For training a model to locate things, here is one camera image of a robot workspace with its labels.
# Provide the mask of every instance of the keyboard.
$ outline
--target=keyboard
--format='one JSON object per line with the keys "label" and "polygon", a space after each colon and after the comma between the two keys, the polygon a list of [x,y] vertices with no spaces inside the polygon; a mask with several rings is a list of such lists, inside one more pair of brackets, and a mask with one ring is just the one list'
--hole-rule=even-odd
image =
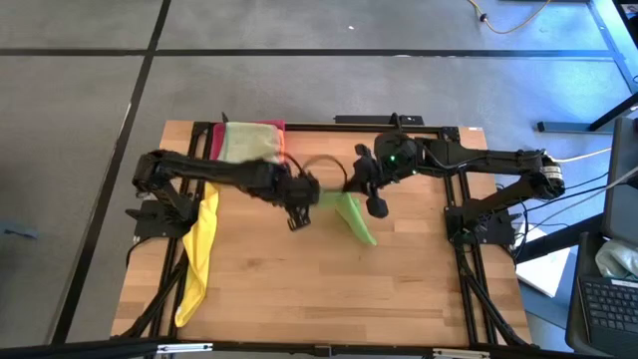
{"label": "keyboard", "polygon": [[613,355],[638,349],[638,282],[579,276],[578,289],[589,343]]}

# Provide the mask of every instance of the red cloth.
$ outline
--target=red cloth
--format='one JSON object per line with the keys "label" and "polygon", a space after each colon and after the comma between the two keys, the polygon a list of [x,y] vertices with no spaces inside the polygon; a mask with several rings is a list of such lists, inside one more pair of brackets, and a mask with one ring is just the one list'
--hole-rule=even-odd
{"label": "red cloth", "polygon": [[[255,124],[272,125],[281,131],[286,131],[286,122],[283,120],[257,121]],[[211,160],[217,160],[219,157],[225,134],[226,124],[217,124],[212,128],[212,151],[210,152]]]}

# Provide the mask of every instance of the desk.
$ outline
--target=desk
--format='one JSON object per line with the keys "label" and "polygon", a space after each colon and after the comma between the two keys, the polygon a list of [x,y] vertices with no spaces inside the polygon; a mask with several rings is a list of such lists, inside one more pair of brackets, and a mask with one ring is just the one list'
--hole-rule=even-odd
{"label": "desk", "polygon": [[[192,126],[192,122],[167,122],[159,146],[186,153]],[[319,154],[335,156],[351,175],[354,146],[372,147],[375,136],[286,132],[285,151],[300,163]],[[486,147],[478,129],[461,129],[461,139],[466,147]],[[329,163],[310,170],[319,180],[343,177]],[[491,175],[468,177],[473,197],[495,191]],[[372,247],[360,243],[334,209],[311,208],[312,224],[291,232],[283,209],[222,187],[206,298],[179,329],[178,338],[467,346],[457,266],[446,240],[445,193],[442,179],[425,176],[384,188],[381,196],[388,203],[388,217],[376,219],[364,213],[379,241]],[[155,295],[165,247],[166,240],[158,238],[133,252],[114,335],[128,329]],[[497,246],[481,249],[493,302],[516,333],[529,341],[511,258]],[[165,307],[160,333],[167,329],[171,307],[170,302]],[[479,339],[484,341],[476,300],[474,309]]]}

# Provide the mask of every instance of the wooden table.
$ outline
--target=wooden table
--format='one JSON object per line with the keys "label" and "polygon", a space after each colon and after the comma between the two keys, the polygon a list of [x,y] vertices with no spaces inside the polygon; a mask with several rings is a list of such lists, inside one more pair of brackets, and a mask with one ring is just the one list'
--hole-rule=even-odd
{"label": "wooden table", "polygon": [[[167,122],[159,146],[186,153],[192,124]],[[486,147],[481,129],[460,130],[464,146]],[[333,155],[351,175],[354,146],[371,148],[375,136],[286,132],[285,151],[301,163],[319,154]],[[310,171],[324,183],[343,178],[330,163],[317,163]],[[495,191],[490,175],[469,174],[469,182],[473,197]],[[178,338],[467,346],[457,265],[446,240],[443,180],[411,177],[387,186],[381,196],[388,203],[388,217],[364,213],[379,242],[375,247],[359,242],[333,208],[311,208],[312,224],[291,232],[282,208],[232,187],[221,188],[206,298]],[[165,238],[159,238],[134,251],[113,334],[128,329],[155,295],[165,247]],[[481,249],[490,297],[516,333],[529,341],[511,259],[497,246]],[[161,333],[167,329],[169,308],[170,301]],[[476,299],[474,309],[479,338],[485,341]]]}

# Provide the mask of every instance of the floor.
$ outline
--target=floor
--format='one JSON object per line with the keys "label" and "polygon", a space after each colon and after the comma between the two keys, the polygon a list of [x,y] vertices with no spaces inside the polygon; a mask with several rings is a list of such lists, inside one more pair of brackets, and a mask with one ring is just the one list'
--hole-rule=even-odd
{"label": "floor", "polygon": [[[498,28],[515,25],[539,6],[479,2]],[[160,5],[161,0],[5,0],[0,48],[144,49]],[[610,13],[608,0],[596,6]],[[528,27],[499,36],[478,23],[462,0],[183,0],[173,1],[159,48],[606,50],[607,45],[587,6],[575,3],[551,4]],[[0,235],[0,347],[48,341],[142,62],[136,56],[0,57],[0,218],[40,233],[37,240]],[[611,137],[541,134],[534,124],[591,122],[629,95],[610,59],[155,58],[69,338],[109,335],[134,228],[124,210],[139,205],[132,172],[136,157],[158,145],[166,120],[217,121],[224,111],[235,121],[328,123],[337,114],[410,113],[429,125],[482,127],[492,149],[546,148],[556,158],[569,158],[606,148]],[[567,185],[602,175],[608,161],[601,155],[565,165]],[[498,177],[502,183],[512,180]],[[599,197],[552,222],[577,222],[599,212],[602,203]],[[533,212],[530,221],[555,210]],[[534,328],[551,324],[529,320],[536,343],[568,349],[560,328],[543,336]]]}

